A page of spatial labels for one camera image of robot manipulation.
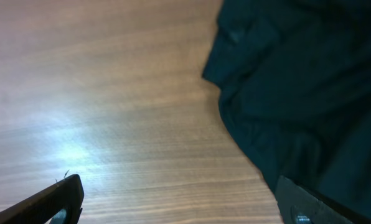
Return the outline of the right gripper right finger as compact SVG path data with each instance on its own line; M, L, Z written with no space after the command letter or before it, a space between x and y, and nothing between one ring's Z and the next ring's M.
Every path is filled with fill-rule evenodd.
M285 224L371 224L343 205L281 176L275 199Z

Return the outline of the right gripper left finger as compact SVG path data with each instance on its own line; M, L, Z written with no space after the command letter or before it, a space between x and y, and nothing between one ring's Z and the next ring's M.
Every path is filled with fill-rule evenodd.
M0 224L77 224L84 191L78 174L70 175L0 212Z

